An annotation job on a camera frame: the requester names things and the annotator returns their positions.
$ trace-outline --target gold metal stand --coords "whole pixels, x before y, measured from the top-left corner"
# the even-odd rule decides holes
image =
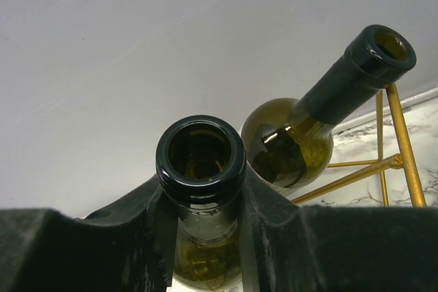
[[[417,165],[413,156],[411,141],[409,140],[408,129],[404,121],[402,105],[398,96],[397,87],[395,84],[386,89],[389,101],[389,108],[391,110],[392,120],[394,122],[394,129],[396,131],[398,147],[400,154],[392,155],[386,159],[383,158],[383,92],[379,92],[376,96],[376,112],[377,112],[377,160],[353,161],[343,163],[331,163],[329,168],[350,167],[354,165],[368,165],[368,167],[359,171],[353,172],[348,176],[333,181],[328,185],[311,191],[303,196],[295,198],[292,202],[300,204],[318,196],[324,195],[341,187],[355,183],[365,179],[373,174],[379,174],[382,190],[383,205],[389,206],[388,191],[386,184],[385,170],[404,169],[404,175],[408,185],[409,195],[414,207],[425,207],[426,201],[420,178],[418,176]]]

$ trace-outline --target olive green bottle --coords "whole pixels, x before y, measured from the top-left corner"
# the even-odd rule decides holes
[[[314,181],[329,164],[332,129],[415,63],[400,34],[366,27],[304,97],[268,101],[246,119],[241,136],[249,164],[285,196]]]
[[[246,159],[237,131],[211,116],[173,124],[160,139],[157,175],[177,207],[174,278],[201,291],[242,280],[237,206]]]

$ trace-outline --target white marble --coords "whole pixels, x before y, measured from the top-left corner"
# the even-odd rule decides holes
[[[420,180],[428,206],[438,206],[438,98],[414,105],[405,110],[404,118],[417,162]],[[384,153],[389,157],[399,152],[391,116],[384,117]],[[377,158],[376,122],[369,122],[334,136],[335,150],[331,163]],[[324,174],[289,198],[293,199],[324,186],[363,167],[328,168]],[[386,171],[391,206],[409,206],[411,200],[403,169]],[[330,207],[379,207],[382,193],[378,175],[310,200],[303,205],[318,204]],[[168,291],[189,292],[178,282]],[[232,292],[243,291],[242,285]]]

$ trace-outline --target white wall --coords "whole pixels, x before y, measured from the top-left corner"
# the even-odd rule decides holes
[[[436,1],[0,0],[0,206],[85,215],[154,173],[175,120],[299,98],[372,23],[417,51],[402,97],[431,89]]]

